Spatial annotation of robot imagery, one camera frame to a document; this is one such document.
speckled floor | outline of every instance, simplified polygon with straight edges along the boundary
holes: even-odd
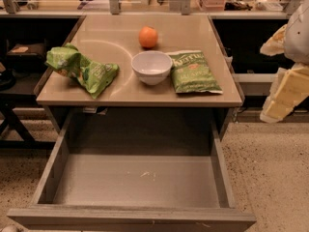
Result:
[[[247,231],[308,232],[308,123],[248,121],[231,123],[222,142],[238,208],[257,218]],[[57,136],[47,120],[24,123],[35,138]],[[2,136],[16,135],[5,131]],[[46,161],[44,150],[0,151],[0,228],[15,224],[6,213],[11,207],[27,206]]]

green packet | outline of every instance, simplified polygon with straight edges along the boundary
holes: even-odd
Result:
[[[90,60],[71,43],[51,48],[46,64],[60,75],[76,80],[94,99],[112,83],[119,70],[117,64]]]
[[[202,51],[184,50],[166,54],[173,60],[171,78],[176,93],[223,93]]]

white bowl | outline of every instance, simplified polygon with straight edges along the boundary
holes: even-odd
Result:
[[[132,68],[136,76],[148,85],[156,85],[170,73],[172,59],[161,51],[143,51],[132,58]]]

green bag of chips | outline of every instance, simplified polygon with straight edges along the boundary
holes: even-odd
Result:
[[[176,93],[223,93],[202,51],[176,51],[167,54],[173,60],[171,78]]]
[[[90,60],[71,43],[51,48],[47,52],[46,64],[60,75],[76,80],[94,99],[112,83],[119,70],[117,64]]]

drawer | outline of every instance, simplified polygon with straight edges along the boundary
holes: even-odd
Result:
[[[27,208],[29,229],[244,231],[211,108],[72,110]]]

